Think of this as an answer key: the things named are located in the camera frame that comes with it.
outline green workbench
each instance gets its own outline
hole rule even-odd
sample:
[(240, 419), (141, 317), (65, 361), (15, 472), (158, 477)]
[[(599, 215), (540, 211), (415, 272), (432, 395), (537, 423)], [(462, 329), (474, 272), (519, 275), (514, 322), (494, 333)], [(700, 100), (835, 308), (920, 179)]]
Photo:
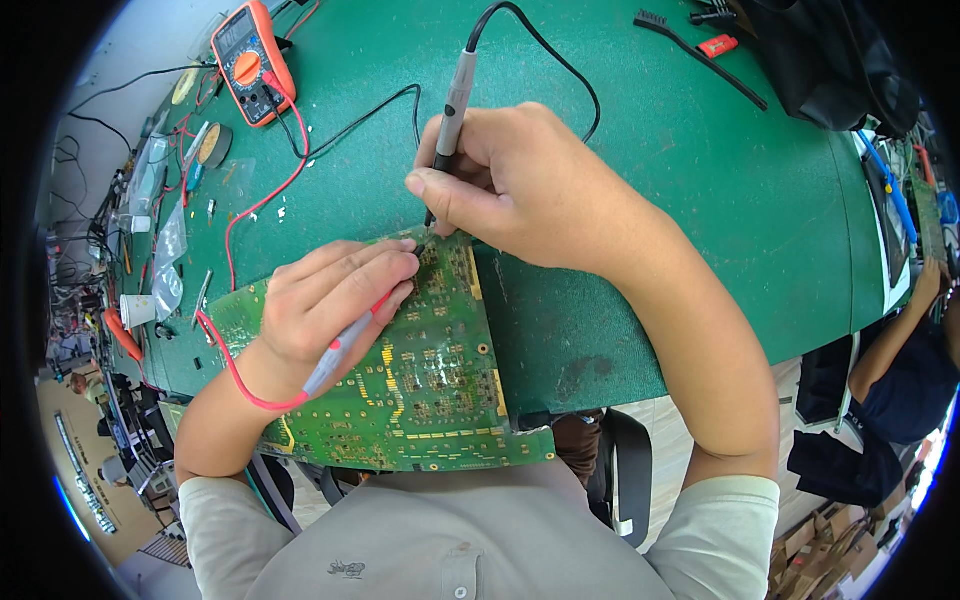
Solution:
[[(642, 5), (667, 16), (694, 43), (716, 35), (686, 22), (692, 3)], [(286, 54), (313, 145), (411, 83), (423, 86), (422, 128), (442, 108), (457, 56), (485, 6), (323, 2)], [(788, 117), (748, 44), (719, 61), (769, 102), (766, 112), (669, 39), (635, 27), (636, 1), (525, 0), (521, 7), (596, 89), (603, 119), (589, 146), (677, 220), (746, 313), (771, 364), (881, 316), (879, 240), (852, 139)], [(282, 14), (276, 31), (286, 32), (296, 17), (296, 11)], [(478, 54), (472, 106), (538, 101), (575, 132), (589, 127), (593, 105), (583, 86), (508, 12), (492, 19)], [(173, 107), (169, 124), (194, 107), (193, 95)], [(317, 156), (255, 222), (234, 228), (238, 286), (326, 242), (421, 224), (422, 204), (403, 186), (415, 154), (412, 102), (410, 94), (356, 128)], [(169, 98), (160, 109), (168, 107)], [(223, 365), (220, 351), (190, 329), (189, 314), (207, 267), (214, 271), (207, 297), (229, 292), (228, 215), (274, 190), (299, 162), (278, 124), (248, 127), (226, 90), (205, 108), (191, 119), (191, 131), (204, 120), (222, 122), (234, 130), (233, 146), (223, 167), (207, 171), (186, 211), (183, 316), (167, 322), (178, 336), (166, 341), (151, 334), (145, 362), (151, 383), (185, 395), (196, 394)], [(283, 116), (296, 136), (294, 115)], [(172, 162), (170, 182), (178, 169)], [(208, 225), (210, 198), (217, 211)], [(175, 201), (172, 194), (164, 203), (164, 223)], [(123, 284), (130, 293), (150, 238), (134, 236), (133, 245), (133, 276)], [(643, 328), (607, 282), (532, 267), (479, 242), (475, 252), (512, 411), (565, 412), (666, 393)], [(129, 359), (118, 358), (117, 369), (139, 378)]]

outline orange multimeter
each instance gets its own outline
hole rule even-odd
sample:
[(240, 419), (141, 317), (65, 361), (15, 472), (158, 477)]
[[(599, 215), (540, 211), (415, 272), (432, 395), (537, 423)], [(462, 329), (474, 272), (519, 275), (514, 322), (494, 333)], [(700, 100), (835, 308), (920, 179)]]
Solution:
[[(279, 92), (263, 83), (266, 71), (273, 71), (290, 98), (297, 99), (297, 89), (278, 42), (285, 43), (285, 47), (292, 45), (274, 37), (270, 11), (259, 0), (251, 0), (237, 9), (210, 39), (233, 100), (253, 127), (263, 127), (274, 120), (273, 105), (277, 106), (277, 112), (290, 106)], [(273, 96), (273, 103), (264, 97), (265, 87)]]

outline floor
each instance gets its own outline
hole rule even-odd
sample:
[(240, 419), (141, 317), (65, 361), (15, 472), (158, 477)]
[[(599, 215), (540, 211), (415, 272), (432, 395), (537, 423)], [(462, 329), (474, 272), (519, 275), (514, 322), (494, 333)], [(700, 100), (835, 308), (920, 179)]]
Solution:
[[(786, 461), (793, 446), (795, 426), (792, 408), (788, 398), (796, 392), (800, 380), (800, 361), (790, 360), (774, 366), (777, 380), (780, 406), (780, 521), (776, 536), (800, 523), (810, 512), (823, 505), (826, 500), (805, 492), (797, 491), (799, 476), (786, 470)], [(650, 432), (654, 448), (654, 486), (652, 490), (650, 530), (647, 541), (638, 548), (646, 550), (657, 540), (660, 530), (666, 524), (673, 505), (680, 494), (680, 486), (686, 473), (686, 463), (693, 448), (693, 439), (686, 431), (684, 420), (677, 411), (670, 396), (659, 397), (643, 402), (624, 404), (617, 410), (633, 416), (642, 422)], [(294, 516), (304, 529), (329, 510), (324, 496), (294, 466), (289, 468), (293, 475), (296, 494)]]

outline green circuit board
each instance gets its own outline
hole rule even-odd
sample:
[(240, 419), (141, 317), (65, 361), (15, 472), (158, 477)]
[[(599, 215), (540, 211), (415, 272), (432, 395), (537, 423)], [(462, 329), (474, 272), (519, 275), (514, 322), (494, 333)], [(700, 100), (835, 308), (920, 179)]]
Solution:
[[(469, 236), (443, 240), (420, 228), (390, 237), (425, 241), (413, 293), (353, 372), (271, 423), (260, 448), (389, 471), (554, 460), (551, 431), (511, 429)], [(267, 281), (207, 307), (234, 357), (259, 334)]]

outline forearm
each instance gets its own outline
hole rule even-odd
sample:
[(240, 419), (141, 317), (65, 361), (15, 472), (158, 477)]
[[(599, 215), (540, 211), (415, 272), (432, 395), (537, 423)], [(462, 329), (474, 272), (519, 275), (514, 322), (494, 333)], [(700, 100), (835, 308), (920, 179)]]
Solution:
[[(277, 380), (283, 372), (258, 340), (237, 357), (244, 383), (258, 397), (285, 402), (296, 396), (302, 381)], [(223, 370), (190, 402), (177, 431), (176, 470), (182, 483), (196, 476), (230, 477), (241, 472), (268, 424), (282, 413), (251, 404)]]
[(599, 275), (634, 308), (693, 439), (718, 457), (778, 448), (776, 386), (746, 317), (666, 213), (638, 195), (631, 207), (611, 236), (630, 241)]
[(863, 403), (870, 388), (890, 369), (903, 345), (926, 313), (926, 307), (910, 301), (900, 315), (888, 324), (853, 367), (848, 386), (853, 398)]

